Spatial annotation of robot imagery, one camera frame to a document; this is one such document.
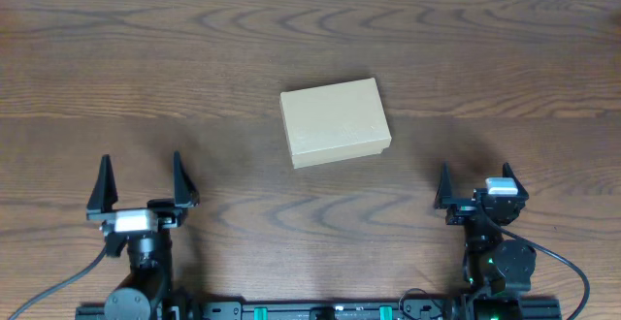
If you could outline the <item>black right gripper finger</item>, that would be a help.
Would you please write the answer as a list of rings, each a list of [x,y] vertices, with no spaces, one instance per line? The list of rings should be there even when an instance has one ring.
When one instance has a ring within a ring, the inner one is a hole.
[[[441,165],[441,177],[434,201],[434,209],[447,209],[453,204],[452,184],[446,163]]]
[[[504,163],[502,167],[502,171],[503,171],[504,178],[510,178],[513,180],[516,190],[517,190],[515,196],[519,197],[521,200],[528,200],[529,199],[528,191],[524,188],[522,183],[518,180],[517,176],[515,175],[514,171],[512,170],[508,162]]]

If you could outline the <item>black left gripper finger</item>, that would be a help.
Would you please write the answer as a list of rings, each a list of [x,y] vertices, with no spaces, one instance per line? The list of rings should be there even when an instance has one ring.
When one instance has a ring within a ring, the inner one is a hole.
[[[111,157],[108,154],[102,156],[98,177],[87,202],[87,213],[109,213],[113,211],[113,205],[117,202],[117,192],[114,180],[114,172]]]
[[[194,208],[200,204],[200,193],[184,169],[180,153],[174,152],[174,202],[178,208]]]

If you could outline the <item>cardboard box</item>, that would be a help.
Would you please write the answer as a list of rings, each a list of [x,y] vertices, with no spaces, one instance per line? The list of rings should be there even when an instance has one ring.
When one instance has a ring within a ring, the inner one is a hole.
[[[380,154],[392,142],[374,78],[282,92],[280,108],[296,169]]]

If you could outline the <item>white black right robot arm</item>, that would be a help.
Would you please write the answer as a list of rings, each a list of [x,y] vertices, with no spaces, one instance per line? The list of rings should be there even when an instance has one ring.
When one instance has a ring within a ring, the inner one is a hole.
[[[441,166],[435,209],[445,211],[447,225],[465,232],[462,271],[470,289],[443,306],[446,319],[521,319],[520,295],[531,290],[535,249],[518,239],[506,240],[501,228],[510,224],[525,207],[529,194],[503,165],[500,177],[488,177],[485,186],[470,198],[453,195],[450,174]]]

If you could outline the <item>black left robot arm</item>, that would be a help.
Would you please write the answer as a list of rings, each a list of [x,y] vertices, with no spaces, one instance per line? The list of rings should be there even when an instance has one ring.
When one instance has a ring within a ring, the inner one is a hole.
[[[114,209],[117,192],[111,158],[102,157],[98,177],[86,206],[86,218],[99,221],[103,253],[117,258],[125,251],[130,272],[106,298],[106,319],[198,319],[200,307],[173,286],[171,231],[188,211],[200,204],[200,194],[186,173],[180,154],[173,158],[174,196],[152,199],[144,208]]]

